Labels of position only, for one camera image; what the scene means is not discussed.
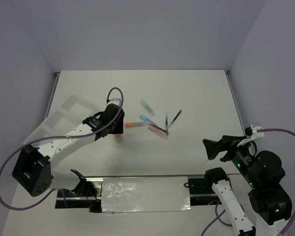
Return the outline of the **pink cap glue stick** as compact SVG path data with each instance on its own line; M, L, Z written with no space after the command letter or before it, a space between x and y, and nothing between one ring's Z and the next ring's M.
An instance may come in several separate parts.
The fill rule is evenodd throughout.
M114 141L116 143L120 143L123 141L123 135L122 134L114 134Z

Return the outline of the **orange cap highlighter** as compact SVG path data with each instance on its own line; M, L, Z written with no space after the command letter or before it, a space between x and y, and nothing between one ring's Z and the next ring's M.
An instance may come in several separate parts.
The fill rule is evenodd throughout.
M145 121L141 122L126 122L125 124L126 128L135 128L135 127L144 127L147 126L147 123Z

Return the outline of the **purple cap highlighter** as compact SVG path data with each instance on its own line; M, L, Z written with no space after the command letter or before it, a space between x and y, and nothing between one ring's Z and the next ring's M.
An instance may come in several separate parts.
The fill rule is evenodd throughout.
M153 132L154 134L158 135L159 137L161 137L165 140L168 139L168 136L165 132L161 131L160 129L158 129L152 125L148 126L148 130L150 130L151 132Z

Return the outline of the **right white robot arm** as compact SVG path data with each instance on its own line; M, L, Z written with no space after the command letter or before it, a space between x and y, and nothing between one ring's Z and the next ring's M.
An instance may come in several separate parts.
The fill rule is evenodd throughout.
M219 141L203 140L207 157L213 160L220 152L220 161L231 161L251 187L248 193L256 222L252 223L237 198L222 168L205 172L204 187L214 192L229 217L236 236L277 236L287 225L292 213L292 201L280 185L285 176L281 159L271 151L250 153L256 143L245 137L224 135Z

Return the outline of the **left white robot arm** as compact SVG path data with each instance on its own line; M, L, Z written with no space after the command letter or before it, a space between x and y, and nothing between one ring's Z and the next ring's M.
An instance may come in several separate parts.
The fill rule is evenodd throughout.
M123 109L109 104L105 111L83 120L64 139L53 139L37 147L26 145L21 149L12 176L32 197L41 195L51 188L54 178L61 176L54 173L54 168L63 159L109 134L122 134L123 118Z

